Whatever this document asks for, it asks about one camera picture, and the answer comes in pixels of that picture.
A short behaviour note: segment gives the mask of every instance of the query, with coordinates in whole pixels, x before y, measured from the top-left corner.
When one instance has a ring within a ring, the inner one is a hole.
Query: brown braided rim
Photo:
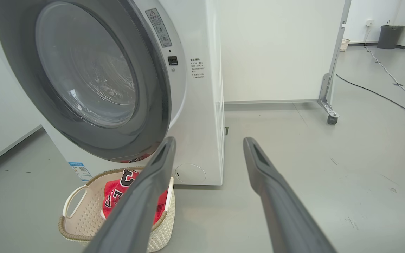
[[[113,174],[113,173],[119,173],[119,172],[122,172],[125,169],[143,170],[143,167],[131,167],[131,168],[122,168],[122,169],[117,169],[117,170],[106,171],[106,172],[98,174],[94,178],[90,179],[85,185],[89,186],[93,181],[100,178],[101,176],[105,176],[105,175]],[[165,219],[166,216],[167,216],[167,211],[164,211],[162,213],[162,216],[159,218],[159,220],[151,228],[151,232],[156,230],[162,224],[162,222],[163,222],[163,220]],[[89,242],[89,241],[91,241],[93,239],[93,236],[70,234],[70,233],[66,232],[66,230],[65,230],[65,217],[64,216],[61,216],[59,218],[58,227],[59,227],[59,232],[62,234],[63,237],[65,237],[67,239],[78,240],[78,241],[87,241],[87,242]]]

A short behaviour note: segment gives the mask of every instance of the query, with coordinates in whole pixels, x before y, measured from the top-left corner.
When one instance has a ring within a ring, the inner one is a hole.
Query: laundry basket
[[[351,40],[349,40],[349,39],[342,39],[342,44],[340,45],[340,51],[341,52],[346,51],[346,48],[348,48],[348,45],[349,45],[350,41]]]
[[[143,167],[129,169],[141,171]],[[79,242],[85,246],[90,243],[105,221],[100,215],[104,201],[104,186],[109,181],[122,178],[123,170],[119,169],[101,173],[70,194],[65,202],[58,224],[59,231],[65,239]],[[165,210],[160,219],[151,228],[147,248],[148,253],[160,250],[170,241],[175,217],[173,181],[173,177],[171,177]],[[73,213],[68,215],[71,200],[81,190],[85,190],[84,196],[77,204]]]

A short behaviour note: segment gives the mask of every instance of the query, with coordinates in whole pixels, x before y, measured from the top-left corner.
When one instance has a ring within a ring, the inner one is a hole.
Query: beige laundry basket
[[[341,52],[346,51],[346,48],[348,48],[348,45],[349,45],[350,41],[351,40],[349,40],[349,39],[342,39],[342,44],[340,45],[340,51]]]
[[[143,167],[129,168],[141,171]],[[95,176],[84,186],[74,190],[65,202],[62,216],[59,219],[59,231],[67,240],[87,245],[93,239],[98,229],[104,222],[100,212],[104,201],[104,186],[107,182],[120,179],[124,169],[106,171]],[[84,196],[79,201],[71,215],[67,215],[73,197],[85,190]],[[165,210],[160,219],[151,228],[147,252],[158,251],[165,247],[172,235],[175,217],[175,196],[173,190],[173,177],[168,187]]]

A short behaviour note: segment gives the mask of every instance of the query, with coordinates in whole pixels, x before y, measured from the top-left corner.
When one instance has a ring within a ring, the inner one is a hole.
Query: warning label
[[[82,162],[69,162],[69,165],[82,181],[88,181],[92,178]]]
[[[190,59],[190,69],[192,78],[204,78],[204,62],[199,58]]]
[[[156,34],[159,37],[162,47],[172,46],[172,42],[170,40],[170,37],[168,36],[167,29],[165,28],[165,25],[163,24],[162,18],[160,17],[157,9],[149,9],[145,13],[151,21],[154,30],[156,30]]]

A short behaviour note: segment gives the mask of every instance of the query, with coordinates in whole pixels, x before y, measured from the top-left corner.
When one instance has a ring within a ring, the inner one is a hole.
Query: black caster wheel
[[[328,116],[328,124],[329,125],[335,125],[337,123],[338,119],[339,118],[337,118],[337,117],[332,117],[331,115],[329,115]]]

